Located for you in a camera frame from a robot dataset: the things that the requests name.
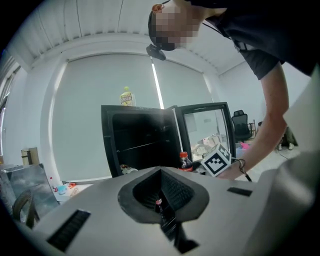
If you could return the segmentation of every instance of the white box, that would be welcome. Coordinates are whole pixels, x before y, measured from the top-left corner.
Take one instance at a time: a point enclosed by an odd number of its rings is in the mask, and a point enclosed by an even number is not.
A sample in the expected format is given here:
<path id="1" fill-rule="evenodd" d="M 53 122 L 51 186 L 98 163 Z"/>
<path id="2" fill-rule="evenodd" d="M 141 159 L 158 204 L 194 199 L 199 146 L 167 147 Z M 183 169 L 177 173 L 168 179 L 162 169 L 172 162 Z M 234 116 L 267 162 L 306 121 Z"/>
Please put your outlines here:
<path id="1" fill-rule="evenodd" d="M 201 164 L 211 176 L 215 177 L 231 164 L 231 154 L 219 143 L 205 156 Z"/>

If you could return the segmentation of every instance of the bottle cap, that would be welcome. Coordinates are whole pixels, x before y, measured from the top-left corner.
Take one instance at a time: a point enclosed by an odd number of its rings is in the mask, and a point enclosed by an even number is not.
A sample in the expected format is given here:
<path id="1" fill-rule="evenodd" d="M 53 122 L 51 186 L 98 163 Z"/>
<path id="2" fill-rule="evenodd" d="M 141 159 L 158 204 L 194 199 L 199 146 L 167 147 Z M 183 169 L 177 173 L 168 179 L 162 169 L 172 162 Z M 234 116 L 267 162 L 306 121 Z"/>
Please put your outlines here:
<path id="1" fill-rule="evenodd" d="M 180 157 L 181 158 L 187 158 L 188 157 L 188 153 L 187 152 L 180 152 Z"/>

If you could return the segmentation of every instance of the yellow bottle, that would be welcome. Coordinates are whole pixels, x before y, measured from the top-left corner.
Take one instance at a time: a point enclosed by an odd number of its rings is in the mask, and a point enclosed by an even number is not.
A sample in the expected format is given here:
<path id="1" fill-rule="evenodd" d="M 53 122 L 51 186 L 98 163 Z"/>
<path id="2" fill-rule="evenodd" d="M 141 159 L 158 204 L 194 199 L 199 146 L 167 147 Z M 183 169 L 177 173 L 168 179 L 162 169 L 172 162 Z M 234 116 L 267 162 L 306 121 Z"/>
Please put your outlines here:
<path id="1" fill-rule="evenodd" d="M 129 87 L 124 87 L 124 93 L 120 95 L 120 103 L 123 106 L 136 106 L 135 95 L 129 91 Z"/>

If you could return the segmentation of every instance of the black office chair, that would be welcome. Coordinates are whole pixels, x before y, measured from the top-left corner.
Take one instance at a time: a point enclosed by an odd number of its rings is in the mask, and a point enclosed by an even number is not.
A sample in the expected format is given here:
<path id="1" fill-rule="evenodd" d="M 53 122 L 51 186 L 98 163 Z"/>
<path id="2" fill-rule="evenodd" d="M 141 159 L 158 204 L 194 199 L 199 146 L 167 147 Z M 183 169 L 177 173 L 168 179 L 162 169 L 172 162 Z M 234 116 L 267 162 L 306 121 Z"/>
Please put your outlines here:
<path id="1" fill-rule="evenodd" d="M 235 111 L 231 119 L 234 125 L 234 137 L 236 142 L 244 142 L 252 137 L 252 132 L 248 128 L 248 115 L 245 114 L 243 110 Z"/>

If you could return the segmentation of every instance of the glass door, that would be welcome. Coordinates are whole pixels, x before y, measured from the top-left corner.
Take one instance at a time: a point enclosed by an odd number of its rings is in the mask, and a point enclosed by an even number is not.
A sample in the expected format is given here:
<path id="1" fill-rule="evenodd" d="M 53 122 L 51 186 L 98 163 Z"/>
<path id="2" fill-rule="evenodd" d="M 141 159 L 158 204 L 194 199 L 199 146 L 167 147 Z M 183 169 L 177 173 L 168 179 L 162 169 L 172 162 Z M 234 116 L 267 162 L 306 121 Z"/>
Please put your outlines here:
<path id="1" fill-rule="evenodd" d="M 236 157 L 234 131 L 226 102 L 205 103 L 176 108 L 181 144 L 192 161 L 203 158 L 221 143 Z"/>

